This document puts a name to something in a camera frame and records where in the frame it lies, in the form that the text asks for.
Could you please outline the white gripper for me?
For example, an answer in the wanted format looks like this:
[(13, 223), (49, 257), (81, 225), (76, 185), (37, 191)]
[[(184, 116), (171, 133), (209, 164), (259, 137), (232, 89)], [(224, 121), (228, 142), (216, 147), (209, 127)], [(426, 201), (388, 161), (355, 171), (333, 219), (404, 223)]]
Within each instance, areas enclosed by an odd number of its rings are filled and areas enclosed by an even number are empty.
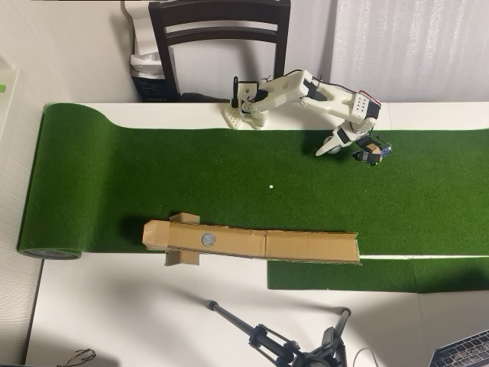
[(344, 120), (340, 126), (333, 130), (332, 135), (324, 140), (323, 145), (316, 151), (315, 156), (338, 153), (343, 147), (347, 147), (364, 137), (376, 123), (377, 120), (373, 117), (367, 117), (361, 122)]

